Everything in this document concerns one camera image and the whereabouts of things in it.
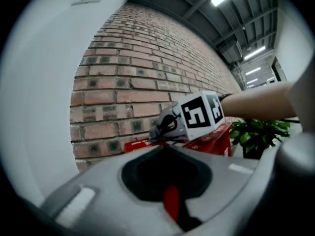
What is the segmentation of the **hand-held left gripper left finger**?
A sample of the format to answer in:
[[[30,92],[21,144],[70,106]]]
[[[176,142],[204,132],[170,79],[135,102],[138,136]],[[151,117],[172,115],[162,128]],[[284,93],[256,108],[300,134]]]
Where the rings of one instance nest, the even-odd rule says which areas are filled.
[[[41,209],[79,236],[180,236],[161,202],[141,201],[122,181],[123,166],[151,148],[105,159],[56,189]]]

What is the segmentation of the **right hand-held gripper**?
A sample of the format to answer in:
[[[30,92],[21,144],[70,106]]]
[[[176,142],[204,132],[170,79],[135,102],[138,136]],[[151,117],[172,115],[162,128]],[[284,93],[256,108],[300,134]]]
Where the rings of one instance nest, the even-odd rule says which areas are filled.
[[[186,95],[162,110],[157,125],[164,140],[186,136],[192,141],[216,130],[224,123],[219,97],[214,91]]]

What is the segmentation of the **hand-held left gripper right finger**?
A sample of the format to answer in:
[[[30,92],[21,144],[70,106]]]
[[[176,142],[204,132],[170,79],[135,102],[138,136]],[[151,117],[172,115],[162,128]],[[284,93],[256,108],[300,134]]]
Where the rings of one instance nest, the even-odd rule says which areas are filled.
[[[170,149],[166,160],[174,176],[165,188],[165,210],[182,230],[192,230],[221,214],[258,166],[255,159]]]

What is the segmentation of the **grey cleaning cloth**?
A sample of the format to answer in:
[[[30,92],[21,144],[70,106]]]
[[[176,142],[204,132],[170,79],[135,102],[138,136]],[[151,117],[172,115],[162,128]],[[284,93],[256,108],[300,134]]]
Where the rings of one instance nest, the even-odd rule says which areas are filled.
[[[150,142],[159,142],[164,140],[161,135],[162,129],[159,128],[158,125],[154,125],[149,131],[149,140]]]

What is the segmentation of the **red fire extinguisher cabinet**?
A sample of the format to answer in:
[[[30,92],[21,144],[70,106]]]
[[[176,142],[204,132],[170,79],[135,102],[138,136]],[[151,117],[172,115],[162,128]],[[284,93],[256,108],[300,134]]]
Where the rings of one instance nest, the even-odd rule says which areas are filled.
[[[144,148],[148,148],[149,153],[123,167],[125,186],[142,201],[163,203],[166,212],[183,230],[200,225],[200,219],[190,215],[186,201],[203,195],[214,173],[200,159],[184,153],[193,150],[230,157],[231,127],[230,122],[223,123],[211,133],[192,141],[178,137],[145,138],[126,143],[126,153]]]

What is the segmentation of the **person's right forearm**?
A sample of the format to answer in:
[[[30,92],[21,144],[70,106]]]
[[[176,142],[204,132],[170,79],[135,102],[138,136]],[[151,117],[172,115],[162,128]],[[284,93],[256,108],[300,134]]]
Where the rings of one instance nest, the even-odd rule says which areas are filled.
[[[297,116],[287,98],[291,82],[278,82],[221,97],[227,117],[258,120],[281,120]]]

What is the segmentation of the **green potted plant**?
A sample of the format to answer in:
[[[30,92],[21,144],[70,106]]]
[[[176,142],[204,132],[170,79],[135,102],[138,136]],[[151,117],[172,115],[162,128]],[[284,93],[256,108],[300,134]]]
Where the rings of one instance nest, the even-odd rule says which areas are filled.
[[[244,158],[259,160],[266,149],[276,145],[274,140],[290,137],[289,131],[289,122],[245,119],[233,122],[230,138],[233,145],[242,147]]]

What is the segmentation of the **grey ventilation duct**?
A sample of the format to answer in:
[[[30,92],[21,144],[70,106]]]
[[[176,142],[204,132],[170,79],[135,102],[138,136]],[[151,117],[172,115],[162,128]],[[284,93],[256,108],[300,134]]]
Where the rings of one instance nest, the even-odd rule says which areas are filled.
[[[233,64],[243,59],[243,52],[237,40],[224,44],[218,50],[228,64]]]

